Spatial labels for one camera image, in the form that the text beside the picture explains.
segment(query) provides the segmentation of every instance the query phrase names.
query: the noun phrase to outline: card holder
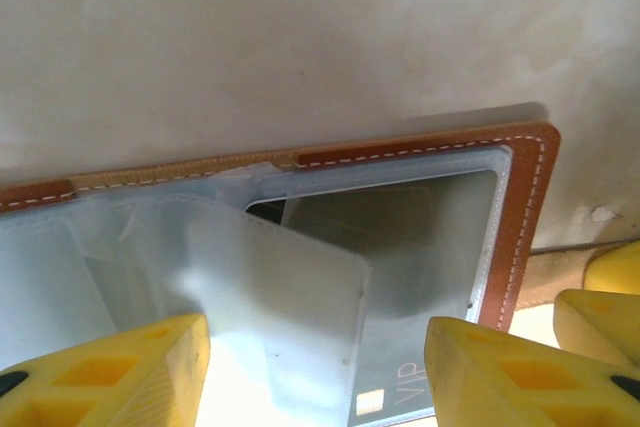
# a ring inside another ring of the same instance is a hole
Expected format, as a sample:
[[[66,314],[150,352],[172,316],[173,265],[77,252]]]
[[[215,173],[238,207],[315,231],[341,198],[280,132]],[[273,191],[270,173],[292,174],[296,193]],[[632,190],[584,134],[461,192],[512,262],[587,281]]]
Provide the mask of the card holder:
[[[199,196],[366,257],[348,425],[391,425],[433,412],[420,345],[403,351],[399,336],[423,340],[431,315],[508,328],[558,145],[549,124],[520,123],[224,156],[14,185],[0,209]]]

